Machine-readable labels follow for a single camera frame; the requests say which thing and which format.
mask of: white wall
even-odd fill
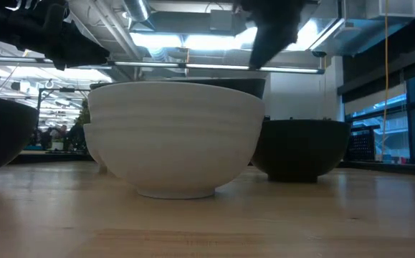
[[[264,99],[272,120],[344,120],[344,108],[336,89],[343,84],[343,59],[332,58],[325,75],[272,73],[270,92]]]

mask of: black bowl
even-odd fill
[[[252,164],[270,181],[316,183],[348,147],[350,125],[330,120],[264,121]]]
[[[259,99],[263,99],[265,79],[187,79],[187,80],[165,80],[163,82],[189,82],[203,85],[213,85],[225,87],[232,90],[238,90],[249,93]],[[91,90],[99,87],[110,85],[110,83],[97,83],[91,85]]]
[[[37,119],[36,109],[0,99],[0,167],[16,158],[27,145]]]

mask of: wooden table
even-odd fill
[[[0,169],[0,257],[415,258],[415,176],[343,169],[279,184],[250,167],[214,198],[167,201],[97,170]]]

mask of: bowl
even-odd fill
[[[29,143],[37,119],[36,109],[0,99],[0,167],[16,158]]]
[[[162,199],[211,196],[248,165],[264,103],[223,87],[134,82],[89,94],[100,157],[139,194]]]
[[[264,121],[252,164],[270,181],[316,183],[348,147],[350,125],[331,120]]]
[[[99,164],[99,173],[107,173],[107,166],[105,162],[100,157],[99,149],[97,146],[97,132],[94,130],[93,124],[83,125],[83,130],[85,131],[85,140],[87,150],[89,151],[91,157]]]
[[[166,80],[164,82],[185,82],[185,83],[196,83],[196,84],[203,84],[203,85],[212,85],[217,87],[225,87],[232,90],[238,90],[259,99],[263,98],[264,94],[264,85],[266,84],[265,79],[248,79],[248,78],[241,78],[241,79],[186,79],[186,80]],[[95,90],[100,87],[104,87],[110,85],[110,83],[97,83],[91,85],[91,90]]]

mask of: white bowl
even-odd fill
[[[107,173],[107,166],[99,154],[99,149],[97,146],[97,132],[94,129],[94,125],[83,125],[83,130],[85,131],[87,150],[90,152],[90,155],[95,160],[95,162],[99,164],[99,173]]]
[[[181,82],[111,85],[89,94],[100,157],[139,194],[214,194],[248,165],[264,103],[247,93]]]

